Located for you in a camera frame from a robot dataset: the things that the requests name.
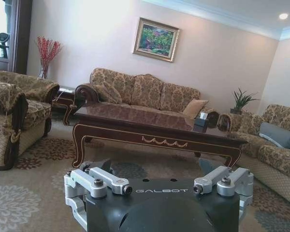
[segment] bolt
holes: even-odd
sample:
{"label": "bolt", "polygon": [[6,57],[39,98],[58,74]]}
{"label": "bolt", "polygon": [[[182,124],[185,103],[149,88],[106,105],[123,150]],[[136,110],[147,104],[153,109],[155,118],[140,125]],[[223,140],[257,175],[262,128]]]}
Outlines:
{"label": "bolt", "polygon": [[93,184],[94,184],[96,187],[101,187],[101,186],[103,186],[103,180],[101,180],[101,179],[95,179],[95,180],[93,181]]}
{"label": "bolt", "polygon": [[132,193],[132,187],[129,185],[126,185],[123,189],[123,195],[129,195]]}
{"label": "bolt", "polygon": [[201,185],[195,185],[193,186],[193,191],[195,194],[199,195],[200,193],[203,192],[203,188]]}
{"label": "bolt", "polygon": [[224,185],[230,185],[231,184],[231,179],[230,178],[227,178],[227,177],[224,177],[224,178],[221,179],[221,182]]}

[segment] gold picture frame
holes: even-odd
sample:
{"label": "gold picture frame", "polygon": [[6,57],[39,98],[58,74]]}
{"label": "gold picture frame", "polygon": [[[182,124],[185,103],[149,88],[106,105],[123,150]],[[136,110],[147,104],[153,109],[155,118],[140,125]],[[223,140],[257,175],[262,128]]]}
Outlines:
{"label": "gold picture frame", "polygon": [[140,18],[133,53],[173,62],[178,36],[178,28]]}

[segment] floor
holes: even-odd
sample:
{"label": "floor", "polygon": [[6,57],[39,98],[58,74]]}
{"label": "floor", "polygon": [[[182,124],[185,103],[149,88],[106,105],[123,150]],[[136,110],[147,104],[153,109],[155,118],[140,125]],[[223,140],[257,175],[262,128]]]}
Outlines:
{"label": "floor", "polygon": [[[15,167],[0,172],[0,232],[83,231],[65,205],[63,176],[75,156],[72,126],[53,114],[52,130],[22,155]],[[104,141],[86,146],[86,160],[110,158],[125,178],[196,178],[198,159],[182,152]],[[290,232],[290,203],[257,180],[254,202],[241,221],[241,232]]]}

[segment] glass vase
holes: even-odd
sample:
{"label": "glass vase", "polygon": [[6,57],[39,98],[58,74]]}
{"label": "glass vase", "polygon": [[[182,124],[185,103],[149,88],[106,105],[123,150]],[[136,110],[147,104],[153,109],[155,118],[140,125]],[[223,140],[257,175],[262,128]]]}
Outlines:
{"label": "glass vase", "polygon": [[47,72],[48,72],[48,65],[41,65],[41,70],[40,70],[40,74],[39,77],[46,79],[47,78]]}

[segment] sofa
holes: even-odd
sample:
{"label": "sofa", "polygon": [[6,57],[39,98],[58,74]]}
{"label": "sofa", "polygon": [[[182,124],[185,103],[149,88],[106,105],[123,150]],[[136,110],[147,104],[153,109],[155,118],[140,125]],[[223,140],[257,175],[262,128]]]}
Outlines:
{"label": "sofa", "polygon": [[49,80],[0,71],[0,170],[51,129],[51,102],[59,85]]}
{"label": "sofa", "polygon": [[[103,94],[105,89],[101,86],[107,87],[113,97]],[[90,76],[90,82],[76,88],[75,97],[86,102],[120,104],[122,107],[185,116],[184,109],[193,99],[200,99],[200,92],[194,88],[165,83],[150,74],[133,76],[96,68]],[[208,127],[215,127],[219,113],[207,107],[203,107],[201,112],[208,113]]]}
{"label": "sofa", "polygon": [[219,128],[226,128],[229,137],[247,141],[237,165],[250,169],[255,177],[290,202],[290,149],[279,148],[259,136],[262,122],[290,131],[290,107],[272,104],[262,116],[243,112],[223,114]]}

